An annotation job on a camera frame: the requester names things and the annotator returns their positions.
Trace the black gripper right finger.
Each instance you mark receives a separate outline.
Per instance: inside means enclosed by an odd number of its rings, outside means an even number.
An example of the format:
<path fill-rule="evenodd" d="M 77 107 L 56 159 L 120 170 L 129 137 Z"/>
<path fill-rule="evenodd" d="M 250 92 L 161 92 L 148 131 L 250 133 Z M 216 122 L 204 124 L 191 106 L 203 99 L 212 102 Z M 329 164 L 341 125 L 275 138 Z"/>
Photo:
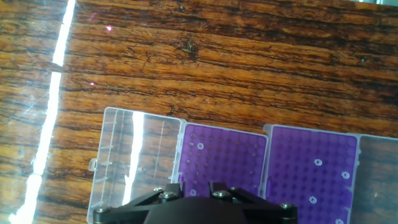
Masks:
<path fill-rule="evenodd" d="M 227 187 L 224 182 L 209 182 L 209 196 L 225 207 L 222 217 L 238 223 L 297 224 L 298 207 L 290 202 L 271 203 L 239 187 Z"/>

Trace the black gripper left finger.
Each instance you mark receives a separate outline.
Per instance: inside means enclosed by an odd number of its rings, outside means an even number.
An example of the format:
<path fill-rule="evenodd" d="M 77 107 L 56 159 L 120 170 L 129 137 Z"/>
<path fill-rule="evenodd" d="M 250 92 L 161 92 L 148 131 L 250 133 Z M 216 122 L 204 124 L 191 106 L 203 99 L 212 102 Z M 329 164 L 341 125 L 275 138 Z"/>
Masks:
<path fill-rule="evenodd" d="M 120 207 L 100 207 L 93 211 L 94 224 L 144 223 L 158 205 L 184 198 L 184 183 L 167 184 L 133 199 Z"/>

